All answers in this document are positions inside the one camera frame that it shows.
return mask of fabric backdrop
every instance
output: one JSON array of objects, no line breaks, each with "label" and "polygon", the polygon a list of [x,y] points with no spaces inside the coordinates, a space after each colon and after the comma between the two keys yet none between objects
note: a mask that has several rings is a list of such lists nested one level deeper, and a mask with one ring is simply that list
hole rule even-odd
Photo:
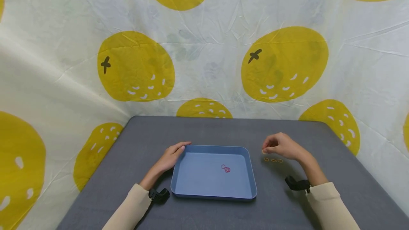
[{"label": "fabric backdrop", "polygon": [[0,0],[0,18],[0,230],[55,228],[133,115],[325,122],[409,215],[409,0]]}]

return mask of table surface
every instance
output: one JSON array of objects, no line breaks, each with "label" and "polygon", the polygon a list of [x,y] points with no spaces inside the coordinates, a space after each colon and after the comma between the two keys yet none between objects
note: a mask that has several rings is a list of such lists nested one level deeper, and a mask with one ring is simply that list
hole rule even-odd
[{"label": "table surface", "polygon": [[[324,123],[287,120],[197,119],[136,116],[112,146],[57,229],[101,229],[164,150],[179,141],[242,146],[250,152],[258,194],[251,202],[177,198],[150,207],[137,229],[321,229],[304,192],[291,191],[288,175],[305,179],[298,163],[263,155],[267,135],[287,133],[309,150],[333,181],[362,230],[407,230],[409,218]],[[264,158],[282,159],[282,163]],[[170,190],[172,173],[157,182]]]}]

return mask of blue plastic tray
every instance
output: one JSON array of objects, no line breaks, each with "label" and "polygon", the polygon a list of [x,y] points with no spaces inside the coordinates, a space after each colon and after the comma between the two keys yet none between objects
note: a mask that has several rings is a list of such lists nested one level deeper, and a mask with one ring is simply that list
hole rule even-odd
[{"label": "blue plastic tray", "polygon": [[244,147],[186,146],[170,189],[178,197],[251,200],[257,187]]}]

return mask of person's right hand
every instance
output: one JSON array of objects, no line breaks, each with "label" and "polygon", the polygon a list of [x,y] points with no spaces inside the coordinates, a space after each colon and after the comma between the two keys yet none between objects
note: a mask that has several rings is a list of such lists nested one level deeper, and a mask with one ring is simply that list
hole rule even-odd
[{"label": "person's right hand", "polygon": [[278,154],[287,159],[297,161],[300,161],[310,154],[287,134],[282,132],[270,135],[266,138],[263,143],[263,153]]}]

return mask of wrist strap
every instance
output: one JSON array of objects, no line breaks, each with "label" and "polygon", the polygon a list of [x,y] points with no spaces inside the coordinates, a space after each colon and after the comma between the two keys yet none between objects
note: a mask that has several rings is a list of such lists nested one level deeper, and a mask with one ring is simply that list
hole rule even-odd
[{"label": "wrist strap", "polygon": [[166,188],[162,189],[160,193],[158,193],[153,188],[149,190],[149,198],[152,200],[153,203],[166,203],[169,197],[170,193],[169,190],[167,190]]}]

